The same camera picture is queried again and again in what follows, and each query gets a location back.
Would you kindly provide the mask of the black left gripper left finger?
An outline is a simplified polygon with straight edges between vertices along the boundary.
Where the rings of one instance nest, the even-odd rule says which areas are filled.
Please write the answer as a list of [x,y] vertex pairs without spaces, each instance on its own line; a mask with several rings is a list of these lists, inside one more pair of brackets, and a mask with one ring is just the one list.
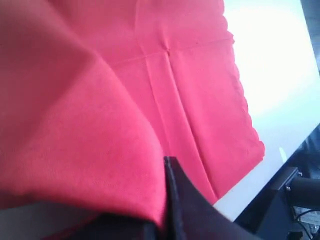
[[154,223],[115,214],[102,214],[85,224],[54,235],[56,240],[156,240]]

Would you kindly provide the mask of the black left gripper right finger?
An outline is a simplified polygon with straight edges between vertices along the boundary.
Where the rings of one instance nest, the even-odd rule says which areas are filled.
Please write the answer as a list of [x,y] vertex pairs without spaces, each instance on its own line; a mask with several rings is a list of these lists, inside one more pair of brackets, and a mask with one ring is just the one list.
[[164,158],[167,240],[258,240],[219,213],[191,183],[177,158]]

